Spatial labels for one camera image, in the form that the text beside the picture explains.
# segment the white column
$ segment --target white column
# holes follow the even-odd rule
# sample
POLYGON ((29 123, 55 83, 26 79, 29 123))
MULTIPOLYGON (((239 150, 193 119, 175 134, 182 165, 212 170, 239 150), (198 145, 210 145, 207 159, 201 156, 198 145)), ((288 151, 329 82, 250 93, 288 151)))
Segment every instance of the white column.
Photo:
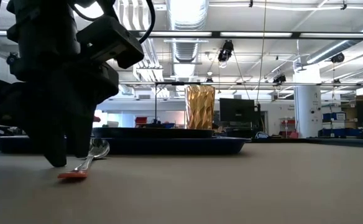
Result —
MULTIPOLYGON (((293 79, 297 83, 321 83, 319 66, 310 65, 303 71, 295 70, 293 79)), ((318 137, 318 131, 323 128, 319 86, 295 87, 295 120, 299 138, 318 137)))

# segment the gold cup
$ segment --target gold cup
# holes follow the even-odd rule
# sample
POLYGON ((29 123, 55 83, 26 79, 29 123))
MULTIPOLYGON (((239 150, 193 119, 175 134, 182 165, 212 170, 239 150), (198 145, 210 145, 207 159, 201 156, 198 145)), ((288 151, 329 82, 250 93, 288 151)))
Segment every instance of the gold cup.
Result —
POLYGON ((212 129, 215 88, 194 85, 186 88, 188 129, 212 129))

